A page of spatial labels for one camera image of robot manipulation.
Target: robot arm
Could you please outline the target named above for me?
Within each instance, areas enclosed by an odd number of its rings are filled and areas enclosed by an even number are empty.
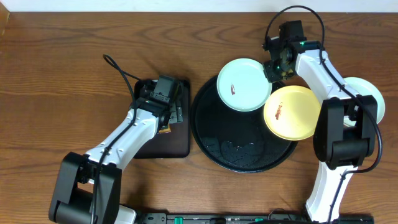
[[[100,161],[105,147],[132,122],[133,115],[134,110],[129,110],[124,121],[112,134],[101,142],[101,144],[86,152],[86,155],[89,155],[88,159],[90,161]],[[155,117],[151,112],[137,109],[137,117],[133,126],[131,126],[131,128],[129,128],[113,145],[112,149],[105,157],[103,164],[114,164],[117,168],[124,170],[131,159],[137,154],[138,150],[155,136],[159,125],[158,123],[159,118]]]
[[[101,164],[96,200],[96,224],[132,224],[134,210],[119,204],[122,171],[138,150],[166,126],[171,106],[182,94],[181,85],[173,78],[160,76],[159,81],[143,84],[136,104],[134,124],[113,144]],[[70,152],[63,159],[49,210],[53,222],[89,224],[93,194],[78,188],[79,184],[94,184],[97,166],[104,149],[132,122],[130,108],[124,121],[98,146],[85,155]]]
[[[366,105],[376,117],[377,103],[372,96],[361,96],[345,83],[328,59],[325,49],[320,49],[318,41],[307,41],[303,35],[301,21],[291,21],[279,27],[279,37],[266,37],[264,50],[268,50],[271,60],[264,64],[264,72],[270,82],[302,77],[322,105],[313,137],[315,154],[319,159],[319,169],[315,186],[305,204],[312,221],[327,222],[331,204],[338,189],[342,174],[347,170],[357,170],[365,157],[374,149],[374,136],[370,119],[359,110],[354,101],[341,91],[320,63],[319,51],[333,76],[345,89]],[[345,128],[343,119],[348,116],[356,121],[356,126]],[[348,181],[346,176],[333,207],[331,219],[339,217],[338,210]]]

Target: wooden table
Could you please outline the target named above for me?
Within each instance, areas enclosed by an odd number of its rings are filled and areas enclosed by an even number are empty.
[[[83,154],[124,119],[129,92],[103,53],[141,78],[159,73],[189,78],[193,99],[227,62],[269,59],[261,44],[273,15],[12,13],[0,43],[0,223],[49,223],[63,157]],[[336,69],[375,84],[387,107],[380,123],[382,161],[373,172],[351,179],[340,212],[370,213],[378,224],[398,222],[398,15],[321,16]],[[308,13],[284,14],[271,34],[294,19],[303,20],[309,39],[320,39],[320,25]],[[299,77],[287,83],[305,85]],[[184,159],[132,161],[123,174],[121,203],[174,213],[299,211],[317,169],[312,139],[300,141],[272,170],[239,174],[209,160],[192,138]]]

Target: black tray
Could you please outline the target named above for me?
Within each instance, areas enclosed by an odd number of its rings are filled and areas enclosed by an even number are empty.
[[[263,106],[251,112],[239,112],[219,98],[217,76],[196,95],[191,107],[193,137],[200,149],[218,165],[236,172],[262,172],[283,162],[297,141],[281,139],[267,127]],[[283,87],[272,86],[272,92]]]

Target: black cable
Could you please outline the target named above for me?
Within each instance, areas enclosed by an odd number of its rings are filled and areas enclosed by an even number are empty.
[[[286,210],[284,210],[283,208],[275,208],[275,209],[273,209],[273,210],[270,212],[270,214],[268,214],[268,219],[271,220],[271,216],[274,214],[274,212],[276,212],[276,211],[278,211],[278,210],[283,211],[284,213],[286,213]],[[287,214],[287,216],[289,217],[289,220],[293,220],[292,217],[290,217],[289,214]]]
[[[127,75],[127,73],[123,70],[120,69],[119,65],[117,65],[117,63],[111,58],[111,56],[104,54],[103,55],[104,59],[106,60],[106,62],[108,62],[112,67],[114,67],[116,70],[118,70],[120,72],[120,74],[122,75],[124,81],[127,84],[127,87],[129,88],[130,94],[131,94],[131,98],[132,98],[132,104],[134,107],[134,114],[132,116],[132,120],[131,122],[110,142],[110,144],[108,146],[106,146],[104,148],[104,151],[101,155],[101,158],[98,161],[97,164],[97,169],[96,169],[96,175],[95,175],[95,180],[94,180],[94,189],[93,189],[93,210],[91,211],[91,224],[96,223],[95,221],[95,211],[96,211],[96,202],[97,202],[97,192],[98,192],[98,184],[100,182],[100,172],[101,172],[101,166],[102,163],[104,162],[105,156],[108,155],[109,150],[112,149],[112,146],[116,143],[116,141],[119,140],[119,138],[126,133],[126,131],[134,125],[134,122],[136,121],[136,117],[137,117],[137,104],[136,104],[136,99],[134,97],[134,92],[132,91],[131,85],[129,83],[129,80],[126,78],[125,75]]]
[[[118,70],[119,72],[121,71],[121,72],[123,72],[123,74],[125,74],[125,75],[127,75],[127,76],[130,76],[131,78],[135,78],[135,79],[138,80],[138,81],[142,81],[140,78],[138,78],[138,77],[136,77],[136,76],[134,76],[134,75],[131,75],[131,74],[129,74],[129,73],[127,73],[127,72],[121,70],[120,67],[114,62],[114,60],[113,60],[113,59],[111,58],[111,56],[109,56],[108,54],[104,54],[103,57],[104,57],[105,61],[106,61],[108,64],[110,64],[113,68],[115,68],[115,69]]]
[[[363,174],[369,171],[372,171],[374,168],[376,168],[376,166],[379,164],[380,160],[381,160],[381,156],[382,156],[382,150],[383,150],[383,145],[382,145],[382,139],[381,139],[381,132],[379,129],[379,126],[377,125],[376,120],[373,118],[372,114],[370,113],[370,111],[368,110],[368,108],[366,106],[364,106],[362,104],[362,102],[357,99],[357,97],[355,97],[352,93],[350,93],[348,90],[345,89],[345,86],[342,85],[337,79],[336,77],[330,72],[329,68],[327,67],[326,63],[325,63],[325,59],[323,59],[323,55],[322,55],[322,51],[323,51],[323,44],[325,43],[325,25],[323,24],[322,18],[312,9],[310,9],[309,7],[305,7],[305,6],[290,6],[287,7],[285,9],[283,9],[282,11],[278,12],[272,19],[271,22],[269,23],[268,27],[267,27],[267,31],[266,31],[266,46],[268,45],[268,32],[269,32],[269,28],[271,27],[272,22],[279,16],[281,15],[284,11],[292,9],[292,8],[302,8],[302,9],[306,9],[310,12],[312,12],[312,14],[314,14],[317,19],[319,20],[319,23],[321,24],[322,27],[322,39],[321,39],[321,46],[320,46],[320,50],[319,50],[319,58],[320,58],[320,63],[322,64],[323,68],[326,70],[326,72],[329,74],[330,78],[333,79],[333,81],[339,86],[339,88],[341,90],[343,90],[349,97],[351,97],[355,103],[366,113],[366,115],[368,116],[368,118],[370,119],[370,121],[372,122],[373,128],[376,132],[376,136],[377,136],[377,141],[378,141],[378,146],[379,146],[379,150],[377,151],[377,157],[376,160],[374,161],[374,163],[366,168],[366,169],[362,169],[362,170],[349,170],[344,172],[341,175],[341,179],[340,179],[340,183],[337,187],[335,196],[333,198],[333,201],[330,205],[330,211],[329,211],[329,217],[328,217],[328,221],[327,223],[330,223],[331,221],[331,214],[333,211],[333,208],[335,206],[338,194],[341,190],[341,186],[343,185],[343,181],[345,180],[346,176],[348,174]]]

